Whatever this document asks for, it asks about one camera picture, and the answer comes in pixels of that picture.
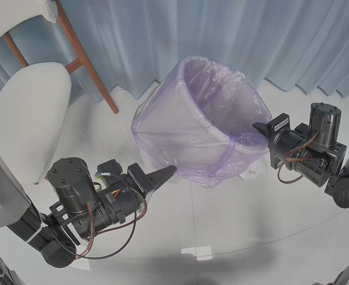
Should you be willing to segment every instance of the white tile floor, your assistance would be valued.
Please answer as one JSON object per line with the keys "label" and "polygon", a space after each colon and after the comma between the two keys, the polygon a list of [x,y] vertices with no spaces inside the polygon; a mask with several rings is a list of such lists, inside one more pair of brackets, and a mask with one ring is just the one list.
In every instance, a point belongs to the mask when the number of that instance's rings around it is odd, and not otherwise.
{"label": "white tile floor", "polygon": [[[130,124],[134,112],[153,90],[135,100],[129,92],[111,92],[120,109],[112,113],[105,101],[86,94],[69,106],[55,160],[77,156],[91,173],[115,158],[123,167],[137,162],[148,173],[155,164],[134,143]],[[298,88],[283,92],[264,81],[258,92],[275,117],[290,115],[291,127],[308,123],[310,103],[324,101],[342,110],[338,140],[348,146],[349,98],[320,90],[304,95]],[[349,209],[338,208],[323,188],[302,179],[292,185],[277,181],[264,157],[266,172],[254,180],[239,177],[206,190],[172,178],[153,195],[147,215],[138,222],[127,248],[115,258],[90,261],[90,271],[55,269],[31,247],[0,229],[0,255],[29,284],[302,284],[332,282],[349,264]],[[284,171],[284,178],[295,174]],[[42,212],[56,202],[49,183],[28,187]],[[120,247],[130,229],[96,238],[91,255]]]}

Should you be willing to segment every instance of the chair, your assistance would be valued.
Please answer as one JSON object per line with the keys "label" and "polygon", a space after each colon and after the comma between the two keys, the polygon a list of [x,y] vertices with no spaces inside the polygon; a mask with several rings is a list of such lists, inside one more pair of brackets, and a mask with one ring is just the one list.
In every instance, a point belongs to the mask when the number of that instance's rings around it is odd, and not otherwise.
{"label": "chair", "polygon": [[[38,15],[55,22],[60,7],[59,1],[51,0],[0,0],[0,37]],[[65,20],[62,11],[59,21]],[[76,37],[74,31],[71,33],[72,42]],[[12,43],[7,44],[20,60],[20,51]],[[0,155],[24,187],[43,179],[51,165],[69,103],[72,87],[69,73],[81,64],[87,69],[92,67],[86,63],[82,46],[79,49],[77,46],[76,52],[79,58],[66,68],[54,62],[34,65],[25,62],[0,92]]]}

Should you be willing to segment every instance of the curtain fold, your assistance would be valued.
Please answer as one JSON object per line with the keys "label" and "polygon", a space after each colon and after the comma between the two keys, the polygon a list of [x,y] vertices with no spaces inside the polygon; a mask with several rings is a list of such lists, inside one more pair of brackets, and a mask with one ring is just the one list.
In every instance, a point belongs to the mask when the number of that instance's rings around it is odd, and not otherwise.
{"label": "curtain fold", "polygon": [[[61,0],[108,90],[138,98],[187,55],[203,55],[284,90],[349,96],[349,0]],[[43,17],[10,31],[28,63],[76,58],[58,24]],[[20,65],[0,39],[0,90]],[[102,99],[87,72],[72,75]]]}

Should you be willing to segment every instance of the trash can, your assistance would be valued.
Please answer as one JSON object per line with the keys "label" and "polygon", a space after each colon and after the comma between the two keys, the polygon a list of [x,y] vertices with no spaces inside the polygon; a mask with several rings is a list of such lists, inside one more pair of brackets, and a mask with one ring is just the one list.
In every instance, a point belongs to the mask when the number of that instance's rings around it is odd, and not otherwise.
{"label": "trash can", "polygon": [[206,57],[182,59],[132,120],[135,141],[163,167],[211,188],[268,152],[252,127],[272,116],[244,74]]}

